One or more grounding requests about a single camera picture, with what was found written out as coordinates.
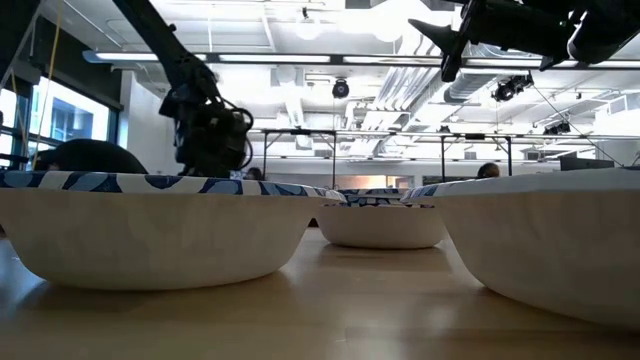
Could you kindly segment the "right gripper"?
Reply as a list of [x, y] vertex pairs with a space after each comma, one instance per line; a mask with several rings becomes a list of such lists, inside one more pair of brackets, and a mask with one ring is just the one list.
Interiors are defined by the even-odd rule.
[[409, 24], [442, 52], [441, 79], [452, 82], [467, 44], [487, 44], [542, 57], [546, 70], [569, 58], [568, 41], [576, 30], [573, 0], [447, 0], [462, 5], [461, 24], [436, 26], [417, 19]]

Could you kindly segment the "blue white patterned paper bowl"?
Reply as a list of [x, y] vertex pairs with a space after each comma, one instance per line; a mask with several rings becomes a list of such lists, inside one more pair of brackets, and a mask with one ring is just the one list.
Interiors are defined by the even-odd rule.
[[467, 270], [515, 301], [640, 330], [640, 166], [413, 188]]
[[339, 193], [345, 196], [360, 197], [402, 197], [407, 189], [398, 188], [372, 188], [372, 189], [341, 189]]
[[278, 271], [343, 196], [266, 181], [0, 172], [0, 226], [28, 270], [102, 290], [174, 290]]
[[408, 204], [407, 200], [403, 200], [402, 194], [347, 194], [346, 199], [352, 203]]
[[321, 207], [315, 220], [324, 238], [337, 246], [414, 250], [449, 238], [434, 207], [331, 205]]

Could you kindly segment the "long fluorescent light strip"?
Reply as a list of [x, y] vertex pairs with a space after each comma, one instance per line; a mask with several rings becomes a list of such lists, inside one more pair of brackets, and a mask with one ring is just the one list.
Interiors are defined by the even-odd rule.
[[[372, 66], [372, 67], [429, 67], [439, 68], [438, 56], [401, 55], [343, 55], [343, 54], [293, 54], [293, 53], [196, 53], [195, 56], [208, 64], [251, 64], [251, 65], [329, 65], [329, 66]], [[96, 52], [88, 50], [83, 57], [90, 63], [152, 63], [158, 62], [156, 55], [145, 52]], [[487, 58], [467, 57], [461, 62], [462, 68], [497, 68], [535, 70], [541, 61], [537, 58]], [[640, 59], [613, 59], [595, 65], [581, 64], [567, 60], [555, 65], [554, 69], [591, 71], [631, 71], [640, 70]]]

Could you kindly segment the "black computer monitor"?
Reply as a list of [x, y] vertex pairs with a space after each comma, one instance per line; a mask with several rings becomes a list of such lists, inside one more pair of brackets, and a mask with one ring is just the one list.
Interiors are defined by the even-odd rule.
[[606, 169], [615, 167], [615, 163], [611, 160], [584, 159], [577, 157], [560, 157], [559, 160], [561, 171]]

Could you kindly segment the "black metal station frame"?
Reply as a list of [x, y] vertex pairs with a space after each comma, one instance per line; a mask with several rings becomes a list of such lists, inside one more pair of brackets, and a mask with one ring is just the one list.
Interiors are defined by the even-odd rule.
[[[291, 128], [291, 129], [260, 129], [260, 130], [256, 130], [257, 132], [261, 133], [264, 136], [264, 141], [263, 141], [263, 175], [267, 175], [267, 153], [268, 153], [268, 148], [269, 148], [269, 142], [268, 142], [268, 137], [270, 134], [277, 134], [278, 138], [280, 135], [282, 134], [288, 134], [291, 136], [299, 136], [299, 135], [304, 135], [304, 136], [312, 136], [312, 135], [318, 135], [321, 139], [323, 139], [330, 147], [330, 149], [332, 150], [332, 185], [331, 188], [333, 190], [337, 189], [336, 186], [336, 160], [337, 160], [337, 156], [336, 156], [336, 147], [337, 147], [337, 139], [338, 139], [338, 135], [337, 135], [337, 131], [336, 130], [322, 130], [322, 129], [302, 129], [302, 128]], [[324, 138], [324, 136], [331, 136], [333, 138], [333, 142], [330, 143], [328, 140], [326, 140]]]
[[454, 138], [456, 140], [493, 140], [497, 142], [498, 139], [504, 139], [507, 143], [507, 147], [504, 152], [507, 154], [507, 169], [508, 175], [513, 175], [513, 155], [512, 144], [515, 135], [510, 134], [484, 134], [484, 133], [438, 133], [437, 137], [440, 139], [440, 162], [441, 162], [441, 178], [442, 181], [446, 181], [446, 159], [445, 159], [445, 142], [447, 138]]

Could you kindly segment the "glass window wall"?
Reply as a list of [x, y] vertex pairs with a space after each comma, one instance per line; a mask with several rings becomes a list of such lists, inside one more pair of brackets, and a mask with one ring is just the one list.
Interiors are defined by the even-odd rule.
[[112, 138], [115, 112], [58, 82], [29, 84], [12, 77], [0, 89], [0, 169], [31, 167], [32, 157], [62, 142]]

